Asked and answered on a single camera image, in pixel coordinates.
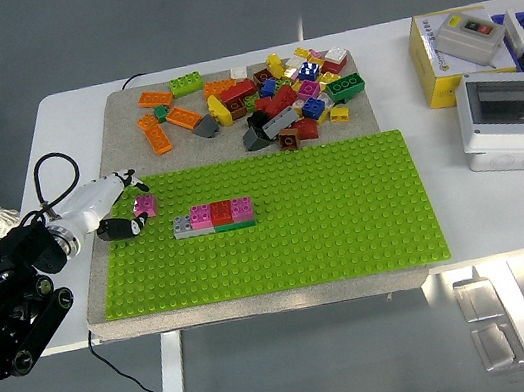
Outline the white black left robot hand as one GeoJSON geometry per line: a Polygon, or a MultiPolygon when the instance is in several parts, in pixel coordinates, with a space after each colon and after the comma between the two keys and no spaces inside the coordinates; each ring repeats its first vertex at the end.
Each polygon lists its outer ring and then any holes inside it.
{"type": "Polygon", "coordinates": [[[62,246],[69,246],[67,255],[73,257],[79,253],[86,236],[100,227],[127,186],[149,191],[134,173],[132,169],[124,169],[75,189],[58,212],[58,219],[50,221],[47,226],[62,246]]]}

